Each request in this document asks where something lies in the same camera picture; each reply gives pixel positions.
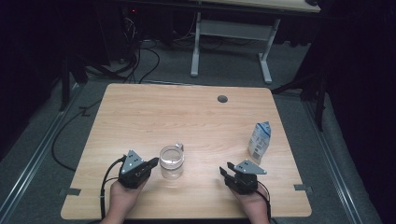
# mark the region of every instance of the hand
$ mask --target hand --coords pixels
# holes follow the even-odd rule
[[[259,185],[257,191],[260,192],[268,199],[267,191]],[[252,224],[269,224],[267,216],[267,204],[262,196],[253,192],[248,195],[241,195],[231,189],[231,192],[240,202],[242,210],[247,215]]]
[[[137,189],[125,188],[119,181],[114,182],[110,188],[110,207],[102,224],[106,223],[123,223],[128,213],[134,208],[146,180]]]

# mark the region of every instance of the person's left hand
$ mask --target person's left hand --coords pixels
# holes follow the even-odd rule
[[[147,182],[143,182],[137,189],[128,189],[119,181],[114,182],[110,188],[110,207],[101,223],[123,223]]]

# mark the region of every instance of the glass mug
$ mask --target glass mug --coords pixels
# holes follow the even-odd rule
[[[161,173],[166,179],[178,179],[183,173],[183,144],[164,147],[160,153]]]

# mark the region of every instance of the person's right hand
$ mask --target person's right hand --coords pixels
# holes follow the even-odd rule
[[[256,192],[248,195],[241,195],[230,189],[240,202],[242,210],[247,215],[252,224],[269,224],[267,216],[267,204],[264,198]],[[257,191],[268,199],[267,191],[259,184]]]

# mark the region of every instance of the blue and white carton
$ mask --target blue and white carton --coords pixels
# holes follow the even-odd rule
[[[251,158],[260,164],[262,162],[262,155],[264,155],[271,139],[271,126],[268,121],[257,123],[253,134],[248,143],[248,151]]]

